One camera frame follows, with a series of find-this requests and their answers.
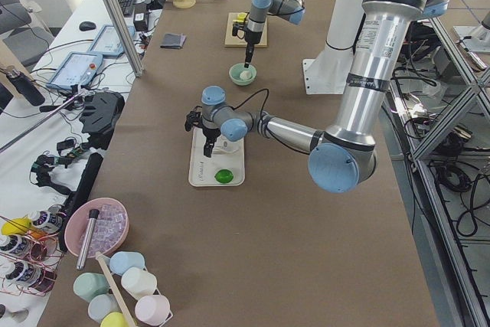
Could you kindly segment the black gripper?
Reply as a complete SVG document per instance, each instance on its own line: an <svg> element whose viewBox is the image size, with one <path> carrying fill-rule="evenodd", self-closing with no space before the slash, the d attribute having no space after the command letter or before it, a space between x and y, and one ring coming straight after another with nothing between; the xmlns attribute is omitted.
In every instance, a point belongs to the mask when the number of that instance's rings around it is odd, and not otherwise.
<svg viewBox="0 0 490 327"><path fill-rule="evenodd" d="M211 158L214 144L221 135L218 128L209 128L204 124L204 118L201 116L201 106L195 106L186 116L185 130L190 132L192 128L200 128L203 131L206 141L204 143L203 155Z"/></svg>
<svg viewBox="0 0 490 327"><path fill-rule="evenodd" d="M236 37L238 31L244 33L244 40L247 43L244 66L249 67L253 59L254 46L259 44L262 38L263 24L255 21L246 21L242 23L234 22L232 26L232 35Z"/></svg>

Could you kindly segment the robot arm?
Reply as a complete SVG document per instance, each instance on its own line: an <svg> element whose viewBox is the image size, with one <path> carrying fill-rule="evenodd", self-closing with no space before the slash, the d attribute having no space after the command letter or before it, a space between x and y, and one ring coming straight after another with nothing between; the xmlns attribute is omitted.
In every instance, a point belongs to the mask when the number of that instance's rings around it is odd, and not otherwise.
<svg viewBox="0 0 490 327"><path fill-rule="evenodd" d="M244 20L235 21L232 27L232 35L236 37L238 32L242 31L246 42L243 66L248 68L251 65L254 49L261 41L269 15L297 25L302 21L304 14L305 0L251 0L250 10Z"/></svg>
<svg viewBox="0 0 490 327"><path fill-rule="evenodd" d="M449 0L363 0L366 18L346 77L335 122L325 130L303 126L266 111L230 106L218 86L204 89L201 106L186 117L185 128L199 128L210 156L218 137L232 142L249 132L288 146L309 157L308 169L320 188L347 192L370 178L376 168L372 135L398 55L413 21L442 15Z"/></svg>

